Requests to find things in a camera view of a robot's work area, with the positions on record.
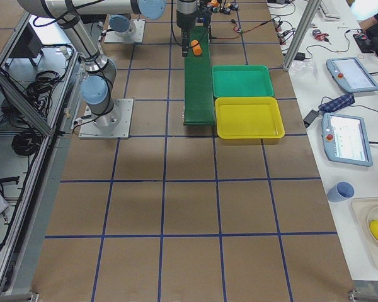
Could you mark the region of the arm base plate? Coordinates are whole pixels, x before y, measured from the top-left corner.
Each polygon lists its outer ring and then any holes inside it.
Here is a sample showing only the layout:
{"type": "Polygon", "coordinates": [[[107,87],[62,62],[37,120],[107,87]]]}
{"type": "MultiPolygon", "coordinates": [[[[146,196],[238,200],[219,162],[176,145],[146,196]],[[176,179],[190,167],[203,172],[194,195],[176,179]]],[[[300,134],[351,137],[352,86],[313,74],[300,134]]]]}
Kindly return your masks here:
{"type": "Polygon", "coordinates": [[[107,44],[140,44],[144,37],[144,20],[129,20],[125,31],[114,30],[110,25],[108,26],[104,42],[107,44]]]}
{"type": "Polygon", "coordinates": [[[95,122],[88,119],[89,123],[83,122],[79,127],[80,139],[128,139],[134,100],[112,99],[113,110],[105,116],[99,117],[95,122]]]}

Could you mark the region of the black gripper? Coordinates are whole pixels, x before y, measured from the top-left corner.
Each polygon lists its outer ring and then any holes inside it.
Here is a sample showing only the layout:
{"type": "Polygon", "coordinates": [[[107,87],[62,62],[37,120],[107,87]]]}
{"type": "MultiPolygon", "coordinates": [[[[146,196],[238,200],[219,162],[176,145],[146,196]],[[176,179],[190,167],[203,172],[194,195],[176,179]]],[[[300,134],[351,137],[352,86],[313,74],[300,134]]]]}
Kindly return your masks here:
{"type": "Polygon", "coordinates": [[[195,0],[178,0],[176,9],[176,22],[181,31],[182,57],[188,56],[189,31],[195,26],[197,15],[197,2],[195,0]]]}

